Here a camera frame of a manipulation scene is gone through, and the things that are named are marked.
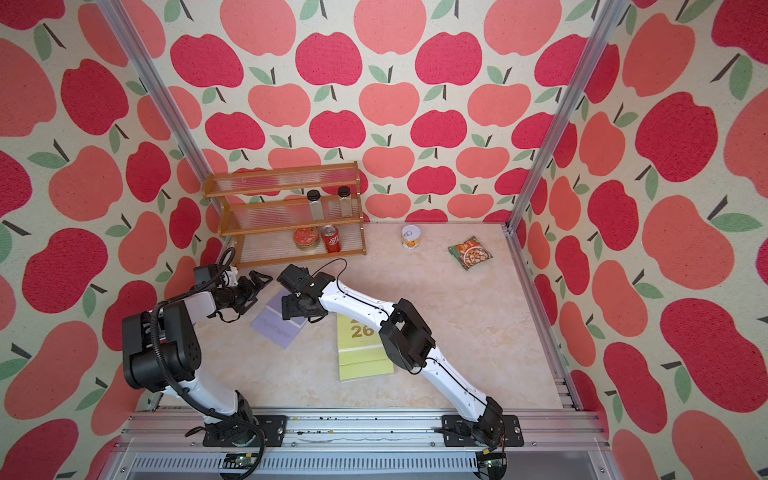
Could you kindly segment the aluminium corner post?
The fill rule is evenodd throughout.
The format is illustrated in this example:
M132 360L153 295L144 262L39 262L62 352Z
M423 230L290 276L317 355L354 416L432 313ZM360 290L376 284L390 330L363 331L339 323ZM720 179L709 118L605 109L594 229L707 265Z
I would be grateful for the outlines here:
M517 225L530 206L533 194L541 180L547 164L554 159L554 150L558 146L572 113L581 100L586 100L586 85L594 74L603 52L607 48L613 31L620 22L624 10L630 6L630 1L602 1L603 10L597 15L594 28L587 38L585 49L575 67L570 83L564 90L558 103L556 113L543 140L537 150L533 163L521 193L517 196L511 216L505 225L505 233L512 237Z
M172 137L185 154L196 178L201 183L200 196L205 198L204 186L211 169L191 135L187 122L176 104L173 95L158 72L154 60L145 47L141 35L133 25L128 11L121 1L99 0L96 2L104 15L111 31L126 53L138 78L144 82L160 115L170 129Z

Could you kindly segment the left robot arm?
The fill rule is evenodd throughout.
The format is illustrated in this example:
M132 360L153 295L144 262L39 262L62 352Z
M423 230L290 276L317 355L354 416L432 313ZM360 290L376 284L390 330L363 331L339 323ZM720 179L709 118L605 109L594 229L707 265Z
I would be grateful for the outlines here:
M203 372L195 325L205 319L222 319L226 310L240 319L273 277L258 271L240 276L228 264L209 264L194 268L193 280L188 291L122 321L126 383L136 390L185 401L203 415L208 431L252 432L257 421L243 396Z

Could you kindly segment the left glass spice jar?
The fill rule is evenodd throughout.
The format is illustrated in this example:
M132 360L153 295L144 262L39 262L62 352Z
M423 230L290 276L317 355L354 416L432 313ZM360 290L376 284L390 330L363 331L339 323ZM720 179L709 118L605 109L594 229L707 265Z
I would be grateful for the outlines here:
M307 192L307 200L310 208L310 213L314 221L322 221L325 219L324 209L322 205L322 196L317 189L312 189Z

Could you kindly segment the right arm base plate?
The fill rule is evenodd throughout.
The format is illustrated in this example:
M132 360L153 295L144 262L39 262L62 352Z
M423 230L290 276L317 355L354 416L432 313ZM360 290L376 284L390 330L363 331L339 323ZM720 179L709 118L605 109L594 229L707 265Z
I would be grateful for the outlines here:
M459 415L443 415L435 430L446 447L522 447L525 444L517 416L470 422Z

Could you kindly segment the white yellow food can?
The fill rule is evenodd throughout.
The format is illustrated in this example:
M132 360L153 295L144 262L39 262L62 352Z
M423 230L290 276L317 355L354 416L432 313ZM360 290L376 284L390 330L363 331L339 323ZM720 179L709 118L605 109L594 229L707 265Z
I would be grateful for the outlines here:
M407 250L416 249L422 238L422 230L417 225L405 225L401 230L401 245Z

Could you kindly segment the glass spice jar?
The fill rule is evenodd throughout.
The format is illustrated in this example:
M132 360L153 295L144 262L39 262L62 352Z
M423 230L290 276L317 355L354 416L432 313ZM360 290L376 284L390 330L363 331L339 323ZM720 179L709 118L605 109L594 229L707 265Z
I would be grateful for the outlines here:
M337 190L339 209L343 218L353 216L351 189L349 186L340 186Z
M324 209L322 205L322 196L317 189L312 189L307 192L307 200L310 208L310 213L314 221L322 221L325 219Z

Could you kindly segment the wooden tiered shelf rack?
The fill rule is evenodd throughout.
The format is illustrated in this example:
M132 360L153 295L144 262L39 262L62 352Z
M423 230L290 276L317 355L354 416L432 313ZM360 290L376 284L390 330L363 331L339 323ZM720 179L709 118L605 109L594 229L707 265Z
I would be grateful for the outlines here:
M341 216L340 186L351 189L351 218ZM314 221L310 213L307 192L312 189L322 196L322 221ZM362 174L356 162L213 174L204 186L205 199L221 206L218 234L232 242L233 264L240 268L366 254L361 192ZM320 231L325 225L338 228L340 253L327 253L321 237L313 249L296 247L296 229Z

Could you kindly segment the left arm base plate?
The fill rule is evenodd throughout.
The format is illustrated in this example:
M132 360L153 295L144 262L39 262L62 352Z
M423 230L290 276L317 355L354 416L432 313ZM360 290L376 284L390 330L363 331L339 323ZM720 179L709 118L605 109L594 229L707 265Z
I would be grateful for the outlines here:
M283 443L287 417L284 415L257 415L255 427L244 427L231 420L205 425L202 444L205 447L260 448L280 447Z

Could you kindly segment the flat red tin can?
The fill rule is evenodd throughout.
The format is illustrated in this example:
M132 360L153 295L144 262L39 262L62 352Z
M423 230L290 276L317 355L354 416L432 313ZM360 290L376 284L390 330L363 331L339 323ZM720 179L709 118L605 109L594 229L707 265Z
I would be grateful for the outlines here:
M316 227L303 227L294 231L293 241L299 249L313 249L320 240L320 234Z

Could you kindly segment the green calendar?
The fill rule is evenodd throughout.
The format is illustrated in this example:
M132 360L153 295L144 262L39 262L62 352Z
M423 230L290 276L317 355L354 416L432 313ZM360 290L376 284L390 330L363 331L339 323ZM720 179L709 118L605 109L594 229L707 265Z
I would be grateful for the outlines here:
M339 380L350 382L394 373L379 334L350 317L337 315Z

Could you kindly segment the right glass spice jar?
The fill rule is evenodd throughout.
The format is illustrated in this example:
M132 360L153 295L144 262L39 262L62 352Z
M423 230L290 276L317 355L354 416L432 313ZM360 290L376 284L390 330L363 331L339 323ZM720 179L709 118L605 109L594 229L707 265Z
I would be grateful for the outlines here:
M351 189L349 186L340 186L337 190L339 209L343 218L353 216Z

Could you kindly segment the red soda can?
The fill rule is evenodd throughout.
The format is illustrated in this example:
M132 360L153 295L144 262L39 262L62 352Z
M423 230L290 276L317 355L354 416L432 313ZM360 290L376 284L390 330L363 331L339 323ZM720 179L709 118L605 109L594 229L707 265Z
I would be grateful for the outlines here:
M329 254L340 253L342 250L341 238L339 230L334 225L325 225L320 230L320 235L325 246L326 252Z

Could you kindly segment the aluminium frame rail front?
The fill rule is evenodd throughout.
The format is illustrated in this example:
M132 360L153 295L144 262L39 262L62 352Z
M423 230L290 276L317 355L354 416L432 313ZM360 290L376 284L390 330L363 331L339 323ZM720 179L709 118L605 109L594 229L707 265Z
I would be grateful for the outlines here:
M206 447L186 408L135 414L99 479L619 479L596 414L518 410L494 450L443 409L259 409L268 446Z

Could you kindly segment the purple calendar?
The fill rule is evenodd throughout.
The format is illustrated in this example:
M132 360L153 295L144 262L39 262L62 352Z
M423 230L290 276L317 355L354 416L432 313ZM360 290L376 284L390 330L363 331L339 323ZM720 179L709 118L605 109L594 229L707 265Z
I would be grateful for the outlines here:
M264 309L255 317L250 327L267 338L269 341L287 350L293 340L299 335L307 320L304 317L292 317L284 320L282 315L282 298L288 292L281 289Z

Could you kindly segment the right aluminium corner post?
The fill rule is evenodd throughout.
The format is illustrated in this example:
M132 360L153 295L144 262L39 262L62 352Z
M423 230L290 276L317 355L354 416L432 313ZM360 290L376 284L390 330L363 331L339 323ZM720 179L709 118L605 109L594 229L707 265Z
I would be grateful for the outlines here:
M554 150L558 146L572 113L581 100L586 100L586 85L594 74L603 52L607 48L613 31L620 22L624 10L630 6L630 1L602 1L603 10L597 15L594 28L587 38L585 49L575 67L570 83L564 90L558 103L556 113L543 140L537 150L533 163L521 193L517 196L511 216L505 225L505 233L512 237L517 225L530 206L533 194L541 180L547 164L554 159Z

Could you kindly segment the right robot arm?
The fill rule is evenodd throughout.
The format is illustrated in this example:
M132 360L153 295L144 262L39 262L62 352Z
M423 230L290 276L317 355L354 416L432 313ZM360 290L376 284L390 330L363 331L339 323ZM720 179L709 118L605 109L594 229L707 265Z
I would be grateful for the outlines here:
M407 299L395 303L352 289L320 270L288 265L277 281L288 291L282 298L283 318L304 317L312 323L329 314L345 316L379 335L389 360L412 375L426 378L455 407L468 424L468 437L477 444L503 443L503 409L475 388L447 360L432 331Z

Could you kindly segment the green orange snack packet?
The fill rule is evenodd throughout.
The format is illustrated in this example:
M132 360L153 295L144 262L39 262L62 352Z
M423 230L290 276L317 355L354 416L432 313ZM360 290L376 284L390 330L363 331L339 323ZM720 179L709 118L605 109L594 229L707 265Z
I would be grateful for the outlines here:
M472 236L460 244L451 245L448 252L465 271L493 258L476 236Z

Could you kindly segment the left aluminium corner post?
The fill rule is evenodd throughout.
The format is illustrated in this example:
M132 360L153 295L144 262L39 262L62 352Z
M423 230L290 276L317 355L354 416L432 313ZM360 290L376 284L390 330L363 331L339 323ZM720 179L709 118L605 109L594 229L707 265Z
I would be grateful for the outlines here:
M144 82L160 115L170 129L172 137L185 154L196 178L201 183L200 196L205 198L204 186L211 169L191 135L187 122L176 104L173 95L158 72L154 60L145 47L141 35L133 25L128 11L121 1L99 0L96 2L104 15L111 31L126 53L138 78Z

